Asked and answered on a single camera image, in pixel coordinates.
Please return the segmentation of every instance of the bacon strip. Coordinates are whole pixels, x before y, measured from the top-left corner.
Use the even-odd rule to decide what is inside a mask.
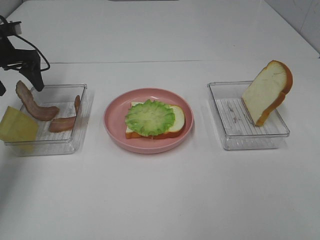
[[[77,115],[80,106],[80,96],[77,95],[74,100],[75,114]],[[60,133],[74,128],[76,116],[55,118],[51,121],[49,132]]]
[[[27,86],[22,82],[18,81],[15,86],[15,92],[18,97],[21,99],[26,110],[33,116],[35,119],[41,121],[50,121],[53,119],[59,112],[59,108],[56,106],[38,106],[34,101],[32,93],[27,88]]]

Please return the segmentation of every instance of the clear plastic container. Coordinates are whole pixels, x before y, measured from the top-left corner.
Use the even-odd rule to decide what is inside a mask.
[[[83,143],[87,129],[87,111],[89,102],[86,84],[46,85],[38,92],[31,89],[35,102],[42,107],[57,106],[56,118],[68,118],[76,115],[75,98],[80,96],[80,106],[72,130],[49,132],[51,121],[33,118],[22,105],[20,111],[33,118],[39,125],[35,141],[4,142],[17,156],[59,155],[74,153]]]
[[[211,82],[210,107],[225,150],[275,149],[290,135],[279,112],[272,111],[263,126],[255,126],[242,94],[251,81]]]

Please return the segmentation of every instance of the table surface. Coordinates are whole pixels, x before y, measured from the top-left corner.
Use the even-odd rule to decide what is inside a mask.
[[[54,63],[319,57],[263,0],[30,0],[8,20]]]
[[[243,151],[221,147],[207,83],[252,80],[264,59],[52,64],[46,84],[85,83],[94,94],[84,144],[74,154],[32,157],[0,144],[0,239],[318,240],[319,61],[282,61],[293,87],[278,111],[291,134],[278,149]],[[0,75],[2,115],[21,105],[21,76]],[[170,151],[129,152],[105,131],[107,105],[144,87],[175,92],[193,110],[191,134]]]

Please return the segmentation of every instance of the white wall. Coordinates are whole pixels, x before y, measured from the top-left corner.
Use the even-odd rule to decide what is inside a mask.
[[[0,15],[8,17],[17,7],[22,4],[23,0],[0,0]]]
[[[320,53],[320,0],[265,0]]]

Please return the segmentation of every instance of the toast slice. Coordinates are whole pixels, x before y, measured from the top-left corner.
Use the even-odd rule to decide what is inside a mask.
[[[293,84],[292,73],[282,62],[272,60],[242,94],[254,124],[262,126],[285,99]]]
[[[137,104],[143,104],[143,102],[132,101],[131,107]],[[139,133],[132,131],[129,127],[126,127],[125,138],[136,139],[136,138],[150,138],[150,139],[167,139],[178,137],[184,129],[185,126],[185,114],[181,107],[177,105],[170,105],[173,109],[175,116],[174,124],[163,134],[157,136],[141,136]]]

